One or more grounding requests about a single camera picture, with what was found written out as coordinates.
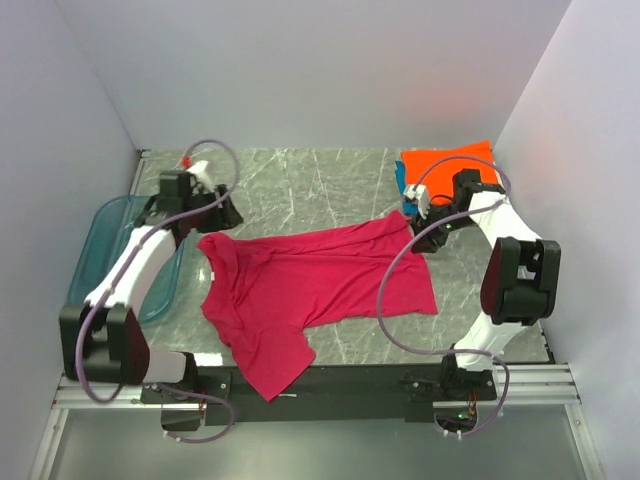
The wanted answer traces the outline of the pink t-shirt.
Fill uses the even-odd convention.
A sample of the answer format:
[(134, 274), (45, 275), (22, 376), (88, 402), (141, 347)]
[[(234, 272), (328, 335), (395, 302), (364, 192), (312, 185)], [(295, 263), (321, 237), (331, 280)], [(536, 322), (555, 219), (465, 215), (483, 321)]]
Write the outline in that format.
[(425, 259), (399, 211), (346, 227), (249, 240), (201, 238), (213, 280), (201, 305), (249, 384), (274, 399), (315, 358), (305, 329), (352, 317), (438, 311)]

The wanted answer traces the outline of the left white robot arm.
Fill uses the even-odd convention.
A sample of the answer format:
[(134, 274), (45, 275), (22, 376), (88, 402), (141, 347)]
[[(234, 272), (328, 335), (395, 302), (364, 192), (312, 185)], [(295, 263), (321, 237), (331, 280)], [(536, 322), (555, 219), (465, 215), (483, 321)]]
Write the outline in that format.
[(179, 402), (197, 395), (200, 378), (193, 356), (151, 349), (138, 316), (156, 277), (191, 231), (212, 233), (242, 223), (230, 192), (230, 187), (215, 182), (206, 161), (160, 175), (157, 193), (135, 219), (111, 270), (81, 303), (61, 309), (68, 379), (83, 387), (92, 382), (118, 387), (164, 383)]

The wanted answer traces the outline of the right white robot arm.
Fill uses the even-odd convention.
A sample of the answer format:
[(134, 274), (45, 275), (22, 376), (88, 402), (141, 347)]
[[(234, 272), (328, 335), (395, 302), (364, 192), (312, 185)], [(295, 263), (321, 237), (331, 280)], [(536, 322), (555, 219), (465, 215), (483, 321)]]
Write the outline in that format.
[(439, 388), (448, 399), (474, 393), (493, 394), (493, 354), (525, 328), (553, 312), (560, 270), (561, 247), (544, 240), (519, 217), (499, 182), (484, 182), (477, 169), (453, 176), (453, 196), (443, 205), (429, 198), (425, 186), (408, 185), (405, 199), (417, 206), (410, 226), (427, 233), (414, 253), (435, 253), (451, 232), (478, 226), (491, 247), (480, 287), (481, 313), (464, 337), (452, 346), (454, 354), (441, 362)]

